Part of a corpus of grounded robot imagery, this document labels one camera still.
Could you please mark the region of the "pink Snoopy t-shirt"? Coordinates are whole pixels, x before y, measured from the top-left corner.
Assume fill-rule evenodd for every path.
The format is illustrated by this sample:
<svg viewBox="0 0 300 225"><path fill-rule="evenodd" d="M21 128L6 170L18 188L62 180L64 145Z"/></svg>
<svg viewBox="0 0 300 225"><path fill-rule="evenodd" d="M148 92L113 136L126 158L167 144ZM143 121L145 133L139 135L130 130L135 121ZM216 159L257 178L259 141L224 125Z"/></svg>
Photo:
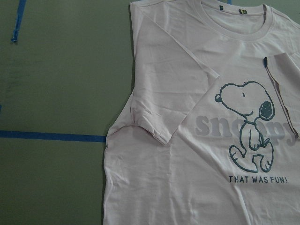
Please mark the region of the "pink Snoopy t-shirt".
<svg viewBox="0 0 300 225"><path fill-rule="evenodd" d="M130 4L135 86L106 138L105 225L300 222L300 26L262 4Z"/></svg>

